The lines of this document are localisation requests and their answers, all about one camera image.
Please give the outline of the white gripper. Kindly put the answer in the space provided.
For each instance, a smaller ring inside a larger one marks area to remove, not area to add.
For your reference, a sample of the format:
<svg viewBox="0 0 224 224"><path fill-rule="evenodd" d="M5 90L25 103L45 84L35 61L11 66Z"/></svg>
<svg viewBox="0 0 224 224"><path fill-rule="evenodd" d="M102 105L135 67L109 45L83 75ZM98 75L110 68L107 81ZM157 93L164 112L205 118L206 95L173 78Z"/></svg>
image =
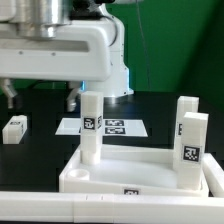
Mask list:
<svg viewBox="0 0 224 224"><path fill-rule="evenodd" d="M67 111L76 108L81 81L104 81L112 74L111 24L74 21L57 28L49 40L23 38L13 24L0 24L0 89L14 107L16 90L10 79L70 81Z"/></svg>

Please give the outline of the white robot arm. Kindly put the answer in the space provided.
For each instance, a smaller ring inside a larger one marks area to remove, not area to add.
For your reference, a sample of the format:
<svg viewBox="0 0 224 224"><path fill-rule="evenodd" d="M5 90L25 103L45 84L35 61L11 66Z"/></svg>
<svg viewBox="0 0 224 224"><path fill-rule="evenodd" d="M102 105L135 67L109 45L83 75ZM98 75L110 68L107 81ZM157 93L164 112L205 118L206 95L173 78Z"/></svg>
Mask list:
<svg viewBox="0 0 224 224"><path fill-rule="evenodd" d="M21 101L14 79L64 81L75 107L82 84L106 98L129 93L124 25L108 4L132 0L0 0L0 89L10 109Z"/></svg>

